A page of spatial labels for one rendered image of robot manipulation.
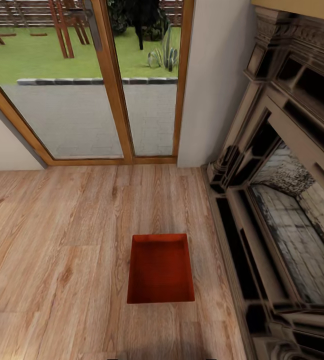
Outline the storage box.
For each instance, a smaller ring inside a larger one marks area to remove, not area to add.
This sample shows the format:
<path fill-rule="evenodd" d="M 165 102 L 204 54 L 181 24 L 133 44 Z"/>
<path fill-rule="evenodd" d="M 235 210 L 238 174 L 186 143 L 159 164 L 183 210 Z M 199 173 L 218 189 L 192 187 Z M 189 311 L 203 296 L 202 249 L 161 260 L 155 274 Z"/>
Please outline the storage box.
<path fill-rule="evenodd" d="M 187 234 L 133 235 L 126 303 L 194 301 Z"/>

